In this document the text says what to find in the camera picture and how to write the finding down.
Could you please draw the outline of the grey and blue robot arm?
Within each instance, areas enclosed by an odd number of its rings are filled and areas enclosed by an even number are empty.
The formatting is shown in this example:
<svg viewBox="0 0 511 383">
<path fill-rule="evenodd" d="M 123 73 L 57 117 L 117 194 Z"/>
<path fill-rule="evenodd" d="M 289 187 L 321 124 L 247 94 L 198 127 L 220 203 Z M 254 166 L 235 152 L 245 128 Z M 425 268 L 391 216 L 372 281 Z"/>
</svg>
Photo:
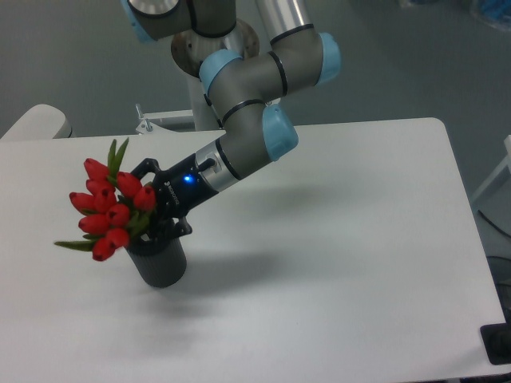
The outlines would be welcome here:
<svg viewBox="0 0 511 383">
<path fill-rule="evenodd" d="M 180 68 L 195 77 L 224 134 L 163 171 L 155 160 L 135 169 L 154 174 L 156 210 L 144 235 L 176 239 L 191 232 L 187 214 L 236 182 L 277 161 L 298 135 L 275 100 L 336 77 L 341 56 L 319 33 L 303 1 L 260 1 L 271 50 L 250 56 L 233 1 L 125 1 L 142 41 L 172 39 Z"/>
</svg>

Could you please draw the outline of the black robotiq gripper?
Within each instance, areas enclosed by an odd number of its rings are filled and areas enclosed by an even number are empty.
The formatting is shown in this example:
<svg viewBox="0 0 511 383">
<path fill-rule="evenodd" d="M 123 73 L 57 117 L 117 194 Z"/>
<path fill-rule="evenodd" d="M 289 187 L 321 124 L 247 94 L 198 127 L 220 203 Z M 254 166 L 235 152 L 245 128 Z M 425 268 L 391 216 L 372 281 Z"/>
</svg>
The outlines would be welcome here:
<svg viewBox="0 0 511 383">
<path fill-rule="evenodd" d="M 191 154 L 166 170 L 160 168 L 157 160 L 146 158 L 130 172 L 139 180 L 149 173 L 154 175 L 150 185 L 156 193 L 156 217 L 162 220 L 149 224 L 141 242 L 164 243 L 190 235 L 192 226 L 185 216 L 218 194 L 202 176 L 196 155 Z"/>
</svg>

